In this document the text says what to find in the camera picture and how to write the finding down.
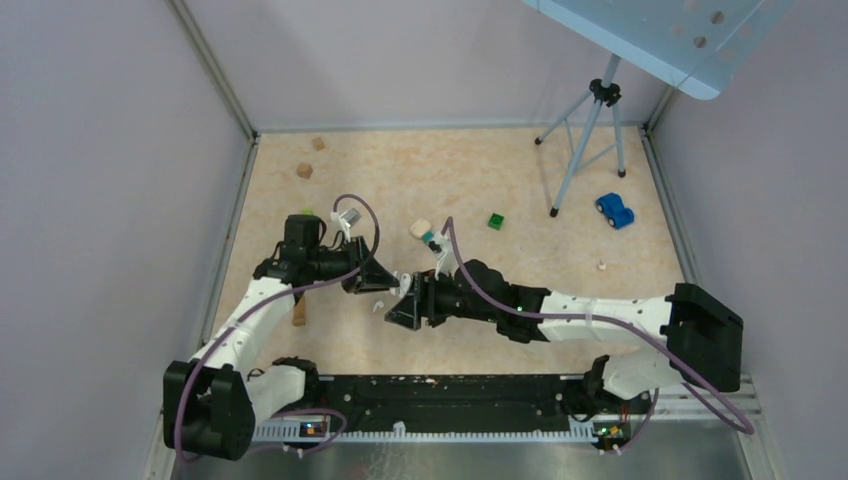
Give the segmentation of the white earbud charging case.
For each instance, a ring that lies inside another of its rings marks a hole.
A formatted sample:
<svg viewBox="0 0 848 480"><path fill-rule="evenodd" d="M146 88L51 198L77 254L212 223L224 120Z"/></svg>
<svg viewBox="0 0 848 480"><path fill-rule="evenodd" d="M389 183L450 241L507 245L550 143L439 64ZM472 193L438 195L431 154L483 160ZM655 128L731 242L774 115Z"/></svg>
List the white earbud charging case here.
<svg viewBox="0 0 848 480"><path fill-rule="evenodd" d="M401 273L399 271L395 271L393 273L393 276L398 281L398 285L392 287L389 292L393 296L402 298L410 290L410 287L412 285L412 275L410 273Z"/></svg>

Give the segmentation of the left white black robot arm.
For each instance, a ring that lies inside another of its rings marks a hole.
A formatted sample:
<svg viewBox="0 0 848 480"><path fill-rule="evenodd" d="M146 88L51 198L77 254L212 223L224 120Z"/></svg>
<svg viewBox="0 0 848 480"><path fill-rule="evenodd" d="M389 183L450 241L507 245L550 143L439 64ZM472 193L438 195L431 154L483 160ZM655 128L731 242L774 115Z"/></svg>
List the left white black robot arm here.
<svg viewBox="0 0 848 480"><path fill-rule="evenodd" d="M302 414L317 407L321 388L308 378L308 364L274 365L255 380L248 370L305 292L334 284L351 294L398 287L398 279L375 260L375 249L351 235L360 217L355 208L332 212L342 236L337 246L323 244L327 225L320 217L294 214L286 219L283 239L257 265L228 320L190 360L166 368L165 446L178 454L238 460L259 423L286 406Z"/></svg>

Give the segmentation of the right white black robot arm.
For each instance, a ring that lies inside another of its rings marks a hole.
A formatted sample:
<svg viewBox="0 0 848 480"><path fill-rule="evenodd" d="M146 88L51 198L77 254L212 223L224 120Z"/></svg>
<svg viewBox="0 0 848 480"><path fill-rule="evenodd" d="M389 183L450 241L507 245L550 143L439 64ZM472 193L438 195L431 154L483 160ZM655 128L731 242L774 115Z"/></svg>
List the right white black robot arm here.
<svg viewBox="0 0 848 480"><path fill-rule="evenodd" d="M450 317L492 323L498 334L522 344L592 340L634 346L630 353L602 355L586 373L587 400L600 412L680 383L721 393L741 385L744 322L691 283L652 298L581 297L509 283L470 260L453 275L413 274L409 290L384 319L415 331Z"/></svg>

